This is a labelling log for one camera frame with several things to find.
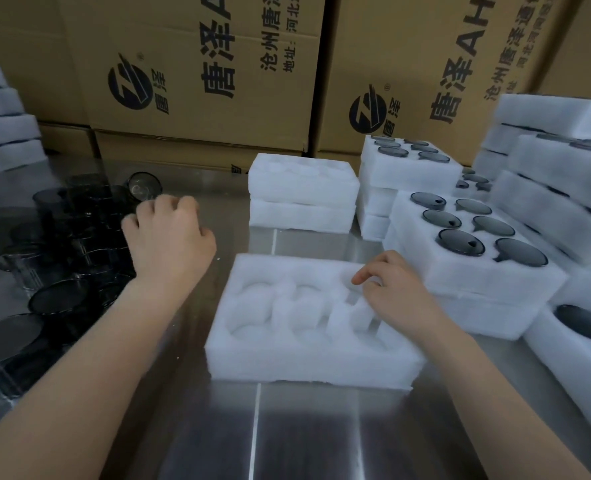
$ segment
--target stainless steel table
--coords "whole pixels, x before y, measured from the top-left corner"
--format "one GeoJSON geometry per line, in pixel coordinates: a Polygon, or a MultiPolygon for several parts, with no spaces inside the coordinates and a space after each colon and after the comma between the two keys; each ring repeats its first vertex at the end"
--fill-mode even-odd
{"type": "MultiPolygon", "coordinates": [[[[0,205],[30,205],[58,177],[95,171],[98,161],[58,157],[0,174],[0,205]]],[[[149,171],[173,194],[200,202],[218,240],[204,279],[172,322],[109,455],[117,479],[451,479],[484,478],[475,451],[435,368],[410,394],[319,383],[211,382],[204,343],[237,253],[366,262],[380,244],[349,235],[249,228],[247,178],[179,166],[104,162],[112,182],[149,171]]],[[[0,272],[0,317],[26,298],[0,272]]],[[[485,352],[591,470],[591,429],[521,340],[477,337],[485,352]]],[[[0,417],[9,409],[0,403],[0,417]]]]}

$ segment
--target printed logo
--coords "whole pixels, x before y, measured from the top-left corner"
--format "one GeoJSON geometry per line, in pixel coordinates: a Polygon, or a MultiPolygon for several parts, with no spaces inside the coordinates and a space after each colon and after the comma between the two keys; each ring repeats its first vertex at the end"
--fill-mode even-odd
{"type": "Polygon", "coordinates": [[[348,120],[355,131],[370,134],[384,124],[386,103],[382,96],[369,84],[369,92],[357,97],[348,110],[348,120]]]}
{"type": "Polygon", "coordinates": [[[154,98],[154,88],[147,74],[122,55],[118,67],[109,71],[109,90],[113,97],[129,109],[144,109],[154,98]]]}

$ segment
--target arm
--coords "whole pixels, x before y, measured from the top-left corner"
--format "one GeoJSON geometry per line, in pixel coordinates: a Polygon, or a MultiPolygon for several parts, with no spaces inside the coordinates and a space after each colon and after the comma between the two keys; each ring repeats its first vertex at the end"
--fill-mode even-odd
{"type": "Polygon", "coordinates": [[[364,283],[364,297],[373,309],[440,370],[489,478],[591,479],[475,340],[445,315],[398,253],[376,257],[352,282],[364,283]],[[364,283],[371,276],[382,285],[364,283]]]}
{"type": "Polygon", "coordinates": [[[216,252],[191,197],[122,223],[136,268],[115,304],[0,421],[0,479],[96,479],[173,315],[216,252]]]}

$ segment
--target metal table surface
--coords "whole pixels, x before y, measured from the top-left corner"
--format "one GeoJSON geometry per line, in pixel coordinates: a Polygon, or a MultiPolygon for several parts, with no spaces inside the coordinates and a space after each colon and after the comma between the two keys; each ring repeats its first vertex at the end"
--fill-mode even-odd
{"type": "MultiPolygon", "coordinates": [[[[117,479],[455,479],[483,469],[435,368],[411,393],[320,383],[211,382],[204,343],[237,253],[366,262],[382,251],[349,235],[250,228],[245,175],[146,163],[66,157],[0,174],[0,206],[30,205],[58,178],[103,165],[122,183],[149,171],[165,192],[192,194],[218,252],[170,325],[143,377],[103,478],[117,479]]],[[[0,271],[0,318],[26,297],[0,271]]],[[[522,340],[477,337],[492,361],[591,470],[591,428],[522,340]]],[[[10,405],[0,403],[0,417],[10,405]]]]}

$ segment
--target hand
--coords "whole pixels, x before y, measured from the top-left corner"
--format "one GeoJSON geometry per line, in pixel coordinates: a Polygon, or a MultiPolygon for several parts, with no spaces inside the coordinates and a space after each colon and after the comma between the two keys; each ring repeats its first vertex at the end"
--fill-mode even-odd
{"type": "Polygon", "coordinates": [[[180,306],[207,272],[216,238],[198,224],[198,202],[160,195],[122,221],[136,280],[161,300],[180,306]]]}
{"type": "Polygon", "coordinates": [[[411,266],[395,251],[375,257],[351,282],[364,283],[364,297],[380,318],[419,346],[441,331],[445,323],[453,323],[411,266]],[[367,281],[372,276],[380,278],[382,285],[367,281]]]}

